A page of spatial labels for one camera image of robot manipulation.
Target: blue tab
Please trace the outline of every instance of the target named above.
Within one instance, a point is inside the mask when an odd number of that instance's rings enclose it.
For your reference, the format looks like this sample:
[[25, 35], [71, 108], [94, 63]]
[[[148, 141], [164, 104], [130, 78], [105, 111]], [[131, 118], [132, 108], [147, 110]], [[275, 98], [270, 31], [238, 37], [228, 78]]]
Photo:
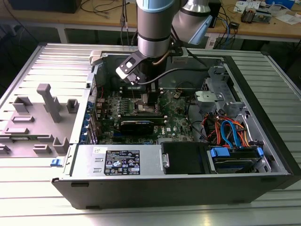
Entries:
[[83, 134], [79, 136], [79, 138], [80, 138], [81, 140], [86, 140], [86, 137], [87, 137], [87, 136], [86, 136], [86, 135], [83, 135]]
[[212, 149], [210, 150], [210, 153], [211, 153], [211, 157], [212, 157], [212, 158], [214, 158], [214, 157], [216, 156], [216, 153], [215, 153], [214, 148], [212, 148]]
[[226, 147], [214, 147], [210, 150], [211, 156], [230, 156], [230, 152]]
[[84, 120], [83, 124], [84, 124], [84, 126], [87, 126], [87, 125], [89, 125], [89, 122]]
[[50, 166], [51, 166], [51, 167], [55, 167], [55, 166], [60, 167], [60, 166], [62, 166], [61, 160], [60, 160], [60, 159], [53, 159], [53, 160], [51, 161]]
[[90, 119], [90, 115], [89, 114], [85, 114], [85, 119]]
[[82, 133], [86, 133], [87, 131], [88, 131], [87, 128], [81, 128]]
[[264, 153], [263, 153], [263, 150], [261, 147], [258, 147], [257, 148], [257, 151], [258, 151], [258, 154], [260, 155], [260, 157], [263, 157], [264, 156]]

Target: slotted metal surface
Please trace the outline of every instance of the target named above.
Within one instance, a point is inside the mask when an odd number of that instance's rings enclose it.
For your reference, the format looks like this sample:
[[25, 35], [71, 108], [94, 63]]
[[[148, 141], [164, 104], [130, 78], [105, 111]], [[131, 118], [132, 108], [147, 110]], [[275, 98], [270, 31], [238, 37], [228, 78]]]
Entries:
[[[50, 80], [48, 81], [53, 81], [51, 84], [54, 92], [60, 94], [60, 89], [70, 91], [81, 89], [80, 84], [83, 81], [73, 79], [85, 78], [85, 72], [89, 70], [88, 55], [92, 50], [106, 48], [109, 49], [107, 46], [96, 45], [47, 45], [38, 54], [38, 56], [42, 54], [43, 59], [37, 57], [35, 59], [36, 63], [31, 65], [25, 73], [45, 69], [58, 70], [56, 72], [59, 72], [59, 70], [68, 68], [74, 70], [75, 75], [64, 75], [60, 71], [59, 74], [55, 73], [55, 75], [52, 74], [49, 77]], [[204, 51], [211, 56], [233, 56], [295, 160], [301, 166], [301, 104], [298, 96], [294, 94], [296, 91], [292, 89], [290, 82], [261, 53]], [[27, 79], [30, 76], [29, 80], [20, 81], [23, 88], [35, 88], [36, 82], [39, 82], [37, 78], [45, 78], [45, 74], [48, 73], [49, 75], [50, 72], [41, 73], [41, 71], [36, 71], [36, 73], [39, 74], [38, 77], [33, 77], [34, 75], [30, 74], [26, 76]], [[13, 110], [9, 104], [4, 105], [1, 110], [4, 107], [10, 111]], [[62, 170], [61, 168], [50, 168], [51, 160], [52, 158], [0, 159], [1, 225], [6, 223], [9, 225], [53, 225], [55, 223], [86, 226], [301, 224], [301, 182], [290, 186], [286, 190], [268, 192], [250, 204], [126, 210], [76, 210], [50, 184], [49, 180], [52, 175], [58, 175], [58, 171]]]
[[[300, 161], [300, 91], [290, 83], [287, 76], [273, 64], [273, 61], [268, 56], [252, 57], [254, 65], [249, 65], [249, 61], [242, 61], [239, 58], [234, 59], [234, 61], [286, 146], [291, 152], [294, 152], [294, 157]], [[250, 79], [249, 76], [256, 77], [256, 82], [253, 82], [253, 78]], [[267, 80], [267, 77], [272, 77], [273, 82]]]

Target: wooden workbench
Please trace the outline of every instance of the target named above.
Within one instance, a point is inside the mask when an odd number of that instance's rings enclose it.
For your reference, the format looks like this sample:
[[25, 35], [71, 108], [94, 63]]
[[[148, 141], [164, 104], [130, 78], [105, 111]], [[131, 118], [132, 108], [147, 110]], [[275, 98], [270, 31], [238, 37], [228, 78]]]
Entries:
[[[94, 0], [94, 4], [104, 4], [109, 0]], [[271, 19], [269, 24], [252, 23], [245, 24], [240, 22], [240, 13], [233, 13], [236, 0], [222, 0], [226, 14], [232, 21], [240, 24], [237, 38], [258, 39], [258, 40], [278, 40], [278, 41], [299, 41], [301, 39], [301, 23], [295, 25], [286, 24], [275, 18]], [[116, 1], [108, 6], [99, 7], [99, 10], [105, 10], [114, 6], [121, 5], [121, 1]], [[92, 10], [91, 3], [84, 5], [87, 10]], [[292, 10], [300, 10], [301, 6], [294, 5]], [[91, 30], [116, 30], [119, 31], [119, 21], [121, 7], [109, 11], [109, 19], [94, 13], [89, 13], [80, 8], [74, 14], [56, 13], [56, 12], [38, 12], [26, 10], [12, 10], [13, 15], [24, 25], [55, 27], [58, 29], [62, 42], [68, 42], [65, 36], [65, 28], [91, 29]], [[127, 5], [128, 26], [130, 31], [135, 31], [137, 27], [136, 9], [134, 4]], [[0, 24], [18, 24], [5, 9], [0, 0]], [[225, 32], [222, 22], [217, 21], [215, 28], [209, 28], [207, 35], [213, 38], [221, 36]]]

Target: motherboard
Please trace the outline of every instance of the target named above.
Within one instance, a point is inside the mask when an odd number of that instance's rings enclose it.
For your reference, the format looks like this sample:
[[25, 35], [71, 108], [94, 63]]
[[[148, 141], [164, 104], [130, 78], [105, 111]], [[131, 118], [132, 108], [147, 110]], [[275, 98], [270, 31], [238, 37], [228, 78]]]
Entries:
[[[99, 104], [99, 144], [155, 145], [165, 141], [193, 141], [192, 128], [185, 117], [186, 98], [176, 90], [162, 91], [158, 102], [148, 106], [139, 92], [112, 92]], [[122, 125], [135, 124], [134, 131]]]

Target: power supply label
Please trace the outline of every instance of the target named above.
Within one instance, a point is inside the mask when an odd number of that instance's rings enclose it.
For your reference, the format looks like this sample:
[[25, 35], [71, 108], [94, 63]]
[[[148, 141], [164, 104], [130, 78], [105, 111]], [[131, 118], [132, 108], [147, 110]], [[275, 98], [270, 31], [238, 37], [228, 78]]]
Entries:
[[107, 151], [104, 174], [107, 176], [140, 175], [139, 150]]

